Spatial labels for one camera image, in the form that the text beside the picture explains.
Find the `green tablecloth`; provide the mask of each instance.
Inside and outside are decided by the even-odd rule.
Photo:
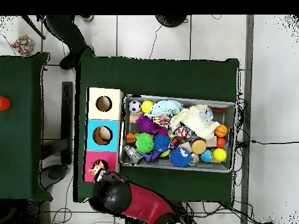
[[[75,198],[92,197],[94,183],[82,182],[82,154],[86,88],[120,89],[124,94],[180,97],[235,102],[237,95],[237,59],[216,61],[167,61],[129,58],[99,58],[85,50],[81,74],[77,74],[75,122]],[[121,167],[133,182],[148,187],[169,200],[231,202],[232,173],[211,173],[144,167]]]
[[[51,200],[39,185],[41,158],[41,69],[46,52],[31,58],[0,57],[0,198]]]

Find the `wooden shape sorter box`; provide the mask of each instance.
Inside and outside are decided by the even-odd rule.
[[[108,170],[119,171],[120,117],[123,93],[119,89],[88,87],[82,180],[94,182],[89,172],[97,160],[105,160]]]

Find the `blue box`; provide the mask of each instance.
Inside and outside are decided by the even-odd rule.
[[[117,152],[118,150],[118,140],[119,140],[119,121],[113,120],[91,120],[88,119],[88,127],[87,127],[87,147],[88,151],[113,151]],[[112,131],[112,139],[107,145],[98,145],[93,140],[93,131],[97,127],[108,127]]]

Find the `green spiky ball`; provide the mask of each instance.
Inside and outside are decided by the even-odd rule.
[[[148,153],[154,148],[154,140],[148,133],[141,133],[136,136],[136,147],[140,153]]]

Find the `soccer ball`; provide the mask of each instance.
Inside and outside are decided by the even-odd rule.
[[[128,109],[131,113],[138,113],[141,110],[141,103],[138,100],[132,100],[128,104]]]

